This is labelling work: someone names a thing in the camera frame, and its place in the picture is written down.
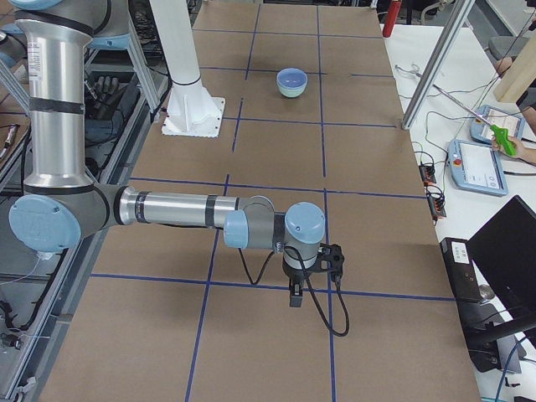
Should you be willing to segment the person hand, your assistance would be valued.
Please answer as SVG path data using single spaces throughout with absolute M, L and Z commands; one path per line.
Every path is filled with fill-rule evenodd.
M 508 137 L 508 140 L 513 144 L 515 148 L 515 154 L 512 158 L 524 160 L 525 162 L 535 163 L 535 149 L 528 148 L 516 137 Z M 495 139 L 492 140 L 492 148 L 494 151 L 499 151 L 504 155 L 508 155 L 501 144 L 498 144 Z

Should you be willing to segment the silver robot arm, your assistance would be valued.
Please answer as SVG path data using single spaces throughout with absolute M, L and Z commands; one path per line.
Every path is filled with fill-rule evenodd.
M 101 39 L 129 34 L 125 1 L 17 1 L 27 39 L 33 171 L 9 223 L 27 247 L 60 252 L 115 225 L 220 229 L 228 247 L 282 254 L 290 303 L 322 272 L 325 217 L 307 202 L 286 212 L 265 197 L 142 192 L 95 182 L 85 170 L 84 55 Z

